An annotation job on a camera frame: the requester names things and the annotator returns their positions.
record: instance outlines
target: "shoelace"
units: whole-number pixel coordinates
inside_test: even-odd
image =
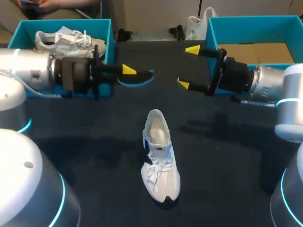
[[[78,41],[71,42],[71,44],[78,44],[78,43],[81,43],[81,46],[82,46],[83,48],[87,48],[87,47],[90,47],[90,46],[91,46],[91,37],[90,37],[90,35],[87,35],[87,34],[86,34],[86,31],[84,31],[84,34],[82,34],[82,33],[79,32],[79,31],[72,31],[72,32],[71,32],[71,35],[72,35],[72,36],[75,36],[76,38],[79,38]]]
[[[153,191],[155,190],[155,186],[157,180],[161,176],[161,173],[172,170],[172,152],[169,151],[169,155],[167,159],[163,163],[159,163],[159,160],[156,157],[153,157],[153,153],[150,151],[148,157],[151,159],[153,165],[147,171],[147,180],[153,183]]]

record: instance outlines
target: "cardboard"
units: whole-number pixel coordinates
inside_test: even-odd
[[[219,44],[227,56],[245,64],[293,64],[286,43]]]
[[[254,44],[261,64],[294,64],[286,43]]]
[[[245,64],[260,64],[253,44],[219,44],[227,51],[228,57]]]

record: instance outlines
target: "white sneaker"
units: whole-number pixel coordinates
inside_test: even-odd
[[[180,193],[180,175],[165,118],[160,110],[151,110],[143,130],[146,159],[141,175],[149,194],[158,202],[176,200]]]
[[[42,31],[36,33],[37,50],[54,53],[58,58],[64,56],[92,58],[96,44],[101,57],[106,50],[105,41],[92,39],[86,31],[84,34],[79,31],[71,31],[70,34],[61,32],[49,34]]]

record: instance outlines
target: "blue box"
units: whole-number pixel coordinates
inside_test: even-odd
[[[115,58],[115,41],[110,19],[75,19],[75,20],[24,20],[21,21],[12,37],[10,49],[30,49],[35,47],[35,35],[37,31],[45,33],[55,33],[62,26],[71,30],[78,30],[95,39],[106,41],[105,64],[113,64]],[[107,97],[111,94],[111,86],[109,84],[100,85],[100,96]],[[61,86],[56,86],[52,92],[55,94],[66,94]]]
[[[206,47],[217,50],[218,44],[286,43],[294,62],[303,63],[302,37],[303,23],[298,16],[211,17]],[[213,75],[216,59],[207,60]],[[292,64],[264,65],[284,70]],[[229,92],[218,89],[217,93]]]

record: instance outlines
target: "human hand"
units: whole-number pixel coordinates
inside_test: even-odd
[[[61,0],[40,0],[39,7],[45,12],[56,11],[60,9]]]
[[[15,3],[19,8],[22,8],[21,0],[11,0],[13,3]]]

